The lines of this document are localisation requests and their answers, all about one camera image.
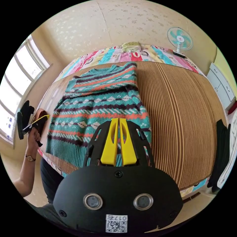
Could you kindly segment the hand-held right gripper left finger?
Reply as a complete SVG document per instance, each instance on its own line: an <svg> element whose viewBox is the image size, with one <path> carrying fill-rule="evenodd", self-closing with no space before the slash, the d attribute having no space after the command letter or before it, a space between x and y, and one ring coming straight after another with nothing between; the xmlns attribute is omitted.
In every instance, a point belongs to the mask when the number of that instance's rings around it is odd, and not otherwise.
<svg viewBox="0 0 237 237"><path fill-rule="evenodd" d="M113 118L111 120L104 149L100 159L103 165L116 165L118 148L118 122L118 118Z"/></svg>

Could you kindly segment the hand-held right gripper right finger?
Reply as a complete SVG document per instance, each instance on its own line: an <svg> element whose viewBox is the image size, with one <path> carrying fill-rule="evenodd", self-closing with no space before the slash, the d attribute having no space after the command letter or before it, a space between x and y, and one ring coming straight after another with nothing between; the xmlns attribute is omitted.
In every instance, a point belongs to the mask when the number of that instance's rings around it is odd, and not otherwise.
<svg viewBox="0 0 237 237"><path fill-rule="evenodd" d="M119 119L122 166L136 165L137 157L133 147L127 120Z"/></svg>

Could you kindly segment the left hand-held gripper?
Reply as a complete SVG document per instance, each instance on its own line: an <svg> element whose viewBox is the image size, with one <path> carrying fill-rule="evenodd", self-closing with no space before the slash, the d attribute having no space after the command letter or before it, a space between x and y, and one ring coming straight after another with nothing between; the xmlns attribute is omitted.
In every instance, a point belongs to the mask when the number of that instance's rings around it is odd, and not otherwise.
<svg viewBox="0 0 237 237"><path fill-rule="evenodd" d="M43 109L38 109L34 113L34 107L29 105L29 101L26 101L20 109L20 140L24 139L24 135L29 133L32 128L36 128L41 135L45 123L50 115Z"/></svg>

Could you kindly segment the person's left hand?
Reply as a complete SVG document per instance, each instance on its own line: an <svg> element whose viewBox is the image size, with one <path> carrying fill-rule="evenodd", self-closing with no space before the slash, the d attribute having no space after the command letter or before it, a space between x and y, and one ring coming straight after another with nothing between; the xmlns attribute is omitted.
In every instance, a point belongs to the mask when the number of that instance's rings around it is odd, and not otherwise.
<svg viewBox="0 0 237 237"><path fill-rule="evenodd" d="M41 137L36 128L32 128L32 130L28 133L27 137L27 149L26 155L32 157L32 159L36 159L37 150L39 148L38 141L40 141Z"/></svg>

